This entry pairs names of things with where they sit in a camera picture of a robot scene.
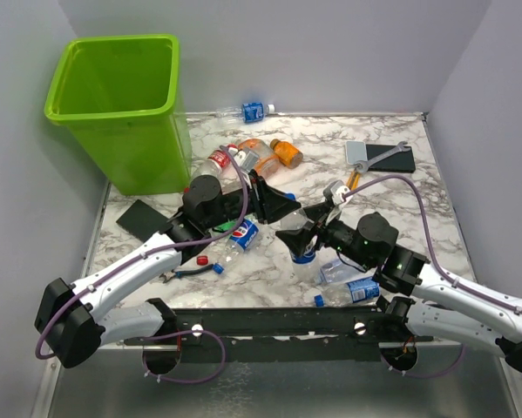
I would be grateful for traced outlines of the crushed orange label bottle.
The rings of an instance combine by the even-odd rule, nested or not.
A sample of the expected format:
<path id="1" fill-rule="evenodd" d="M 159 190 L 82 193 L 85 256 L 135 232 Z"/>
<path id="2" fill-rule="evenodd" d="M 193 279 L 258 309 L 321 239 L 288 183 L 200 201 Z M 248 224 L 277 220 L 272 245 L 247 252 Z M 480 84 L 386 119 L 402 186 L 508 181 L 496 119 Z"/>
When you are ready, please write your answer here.
<path id="1" fill-rule="evenodd" d="M 260 159 L 255 165 L 254 170 L 264 179 L 268 179 L 274 175 L 281 166 L 279 158 L 275 155 L 270 146 L 261 139 L 246 139 L 241 141 L 237 147 L 241 150 L 247 147 L 258 154 Z"/>

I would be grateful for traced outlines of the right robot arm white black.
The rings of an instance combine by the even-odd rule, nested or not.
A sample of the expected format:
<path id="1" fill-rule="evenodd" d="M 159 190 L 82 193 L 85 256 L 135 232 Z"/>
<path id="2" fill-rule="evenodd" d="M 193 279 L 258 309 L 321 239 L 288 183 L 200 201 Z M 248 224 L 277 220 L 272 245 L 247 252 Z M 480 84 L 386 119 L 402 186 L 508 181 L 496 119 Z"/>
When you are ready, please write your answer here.
<path id="1" fill-rule="evenodd" d="M 362 216 L 356 227 L 330 218 L 324 205 L 307 212 L 321 216 L 277 231 L 278 239 L 295 255 L 308 247 L 330 247 L 374 270 L 375 281 L 394 295 L 380 306 L 389 339 L 413 334 L 461 342 L 503 358 L 522 373 L 522 298 L 447 272 L 435 260 L 398 245 L 397 229 L 378 212 Z"/>

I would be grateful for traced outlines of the blue label water bottle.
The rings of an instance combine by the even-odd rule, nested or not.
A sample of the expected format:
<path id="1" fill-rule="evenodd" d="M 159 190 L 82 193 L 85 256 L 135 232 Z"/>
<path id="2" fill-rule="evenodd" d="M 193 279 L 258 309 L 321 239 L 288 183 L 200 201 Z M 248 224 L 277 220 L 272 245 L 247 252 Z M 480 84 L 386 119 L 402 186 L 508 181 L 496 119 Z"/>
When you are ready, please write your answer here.
<path id="1" fill-rule="evenodd" d="M 303 209 L 298 209 L 287 215 L 280 223 L 283 232 L 283 242 L 288 247 L 295 276 L 301 282 L 314 285 L 318 277 L 319 266 L 314 241 L 308 241 L 308 235 L 303 231 L 309 226 L 310 220 Z"/>

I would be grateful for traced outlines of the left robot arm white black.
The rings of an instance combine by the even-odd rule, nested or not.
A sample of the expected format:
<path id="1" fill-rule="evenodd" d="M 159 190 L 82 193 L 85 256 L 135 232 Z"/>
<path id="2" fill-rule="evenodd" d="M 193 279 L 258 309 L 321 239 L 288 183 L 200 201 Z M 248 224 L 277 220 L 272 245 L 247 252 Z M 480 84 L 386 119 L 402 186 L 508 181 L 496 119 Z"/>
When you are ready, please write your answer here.
<path id="1" fill-rule="evenodd" d="M 210 230 L 228 221 L 240 226 L 248 214 L 271 224 L 300 208 L 300 203 L 269 186 L 255 172 L 242 188 L 223 193 L 220 181 L 202 175 L 191 182 L 174 216 L 140 247 L 109 267 L 74 281 L 52 281 L 44 290 L 35 328 L 36 357 L 57 357 L 66 367 L 89 359 L 99 347 L 133 338 L 161 344 L 173 336 L 169 308 L 161 301 L 120 308 L 118 303 L 152 279 L 185 264 L 216 238 Z"/>

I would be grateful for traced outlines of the orange juice bottle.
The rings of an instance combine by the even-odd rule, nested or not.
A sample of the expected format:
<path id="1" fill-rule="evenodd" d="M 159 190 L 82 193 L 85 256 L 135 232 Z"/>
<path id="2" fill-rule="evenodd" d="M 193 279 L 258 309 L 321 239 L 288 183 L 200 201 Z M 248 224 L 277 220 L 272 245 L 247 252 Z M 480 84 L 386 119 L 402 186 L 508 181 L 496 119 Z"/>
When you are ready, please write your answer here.
<path id="1" fill-rule="evenodd" d="M 270 142 L 270 148 L 289 169 L 295 169 L 303 161 L 303 153 L 288 141 L 275 138 Z"/>

